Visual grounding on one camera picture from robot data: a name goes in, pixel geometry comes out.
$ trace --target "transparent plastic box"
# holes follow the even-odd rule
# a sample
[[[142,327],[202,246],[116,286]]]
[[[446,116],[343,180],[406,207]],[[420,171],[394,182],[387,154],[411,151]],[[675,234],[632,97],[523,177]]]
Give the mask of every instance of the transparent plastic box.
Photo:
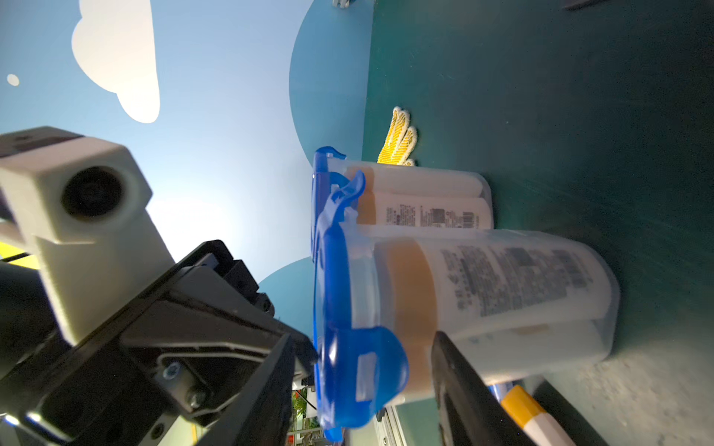
[[[326,429],[433,394],[444,331],[488,384],[598,362],[619,287],[591,248],[545,233],[357,224],[368,179],[326,200],[316,222],[314,340]]]

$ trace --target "camera lens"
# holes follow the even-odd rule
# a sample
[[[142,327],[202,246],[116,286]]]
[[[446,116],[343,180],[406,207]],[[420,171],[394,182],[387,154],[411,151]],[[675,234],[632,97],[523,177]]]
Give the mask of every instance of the camera lens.
[[[62,194],[62,206],[75,218],[100,217],[119,206],[123,193],[115,171],[90,167],[69,180]]]

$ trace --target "blue lid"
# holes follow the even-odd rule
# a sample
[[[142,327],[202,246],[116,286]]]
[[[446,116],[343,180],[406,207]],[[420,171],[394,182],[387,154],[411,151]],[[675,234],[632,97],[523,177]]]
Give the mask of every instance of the blue lid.
[[[315,159],[317,176],[317,154]],[[365,184],[364,173],[359,171],[326,197],[313,239],[315,384],[320,425],[330,441],[342,440],[343,427],[367,424],[404,390],[409,378],[406,353],[389,329],[352,328],[347,245],[340,222],[345,209],[364,193]],[[313,197],[318,195],[317,185],[313,185]]]
[[[315,224],[317,217],[325,207],[327,197],[332,193],[332,186],[337,185],[343,187],[347,184],[348,179],[344,175],[337,172],[330,172],[327,166],[327,158],[345,159],[347,158],[342,153],[330,146],[320,147],[315,151],[313,156],[313,190],[312,190],[312,227],[310,234],[310,246],[312,249],[313,262],[315,261]]]

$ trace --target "white bottle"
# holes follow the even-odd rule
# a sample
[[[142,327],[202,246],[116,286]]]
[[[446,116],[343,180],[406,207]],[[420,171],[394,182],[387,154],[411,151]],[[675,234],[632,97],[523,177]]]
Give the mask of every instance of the white bottle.
[[[439,329],[454,341],[601,319],[618,292],[600,256],[565,238],[492,230],[473,240],[418,243],[434,277]]]
[[[478,197],[437,198],[390,192],[365,192],[358,223],[417,228],[493,229],[488,202]]]
[[[500,330],[454,344],[486,385],[594,364],[610,351],[592,320]]]
[[[491,194],[486,180],[472,172],[390,166],[337,158],[329,158],[328,167],[330,171],[342,173],[349,179],[354,178],[356,171],[362,171],[368,191],[435,197],[478,197]]]

